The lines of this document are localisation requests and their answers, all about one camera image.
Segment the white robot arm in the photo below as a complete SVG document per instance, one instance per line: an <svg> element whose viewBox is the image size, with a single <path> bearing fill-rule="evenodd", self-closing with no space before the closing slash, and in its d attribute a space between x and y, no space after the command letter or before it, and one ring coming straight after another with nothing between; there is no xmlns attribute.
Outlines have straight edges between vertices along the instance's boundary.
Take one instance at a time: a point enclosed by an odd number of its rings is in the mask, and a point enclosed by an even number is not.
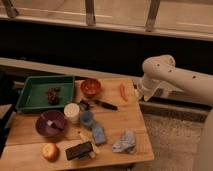
<svg viewBox="0 0 213 171"><path fill-rule="evenodd" d="M212 107L204 123L193 171L213 171L213 75L177 68L171 55L149 57L144 60L142 69L144 74L138 83L138 92L145 101L164 81Z"/></svg>

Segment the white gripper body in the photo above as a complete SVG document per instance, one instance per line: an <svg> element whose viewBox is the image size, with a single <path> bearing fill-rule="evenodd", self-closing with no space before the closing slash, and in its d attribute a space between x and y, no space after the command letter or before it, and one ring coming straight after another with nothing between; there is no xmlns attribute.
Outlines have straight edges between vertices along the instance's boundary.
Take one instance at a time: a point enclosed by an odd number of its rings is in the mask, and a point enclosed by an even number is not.
<svg viewBox="0 0 213 171"><path fill-rule="evenodd" d="M148 101L154 94L154 84L149 78L141 78L138 83L139 95L144 101Z"/></svg>

